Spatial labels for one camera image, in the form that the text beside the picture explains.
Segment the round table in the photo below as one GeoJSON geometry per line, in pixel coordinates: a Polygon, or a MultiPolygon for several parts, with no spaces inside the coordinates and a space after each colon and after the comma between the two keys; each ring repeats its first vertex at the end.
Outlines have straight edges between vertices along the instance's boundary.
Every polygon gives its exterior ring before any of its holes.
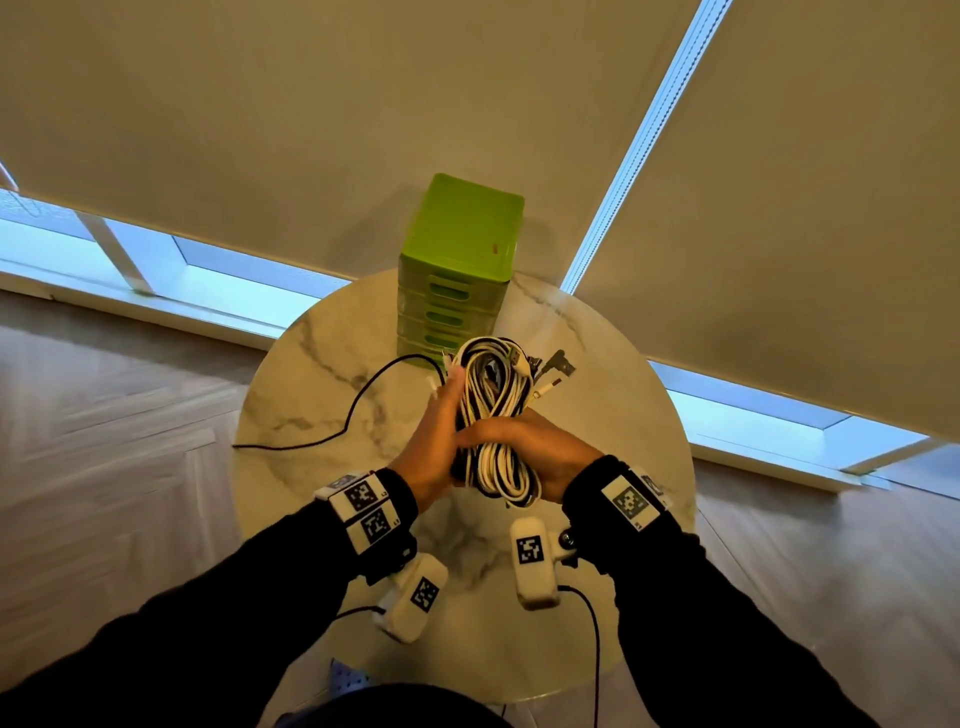
{"type": "MultiPolygon", "coordinates": [[[[516,275],[494,333],[544,359],[563,349],[577,371],[536,409],[648,471],[673,499],[681,527],[693,530],[693,464],[680,418],[653,369],[619,331],[554,286],[516,275]]],[[[291,445],[336,432],[360,387],[395,356],[396,271],[387,271],[318,302],[277,340],[253,378],[236,442],[291,445]]],[[[344,473],[389,463],[413,432],[435,380],[435,373],[401,362],[360,401],[342,437],[310,449],[235,450],[233,497],[244,536],[298,510],[344,473]]],[[[369,617],[356,616],[334,622],[316,648],[381,682],[429,683],[486,703],[591,681],[593,629],[582,601],[566,594],[555,609],[527,612],[516,600],[509,528],[526,515],[540,516],[551,529],[568,525],[554,503],[519,510],[452,490],[413,527],[420,550],[450,571],[420,640],[395,643],[369,617]]],[[[602,669],[612,668],[622,653],[611,580],[583,561],[576,569],[558,566],[558,580],[589,597],[600,623],[602,669]]],[[[387,582],[368,587],[355,579],[343,608],[375,604],[387,582]]]]}

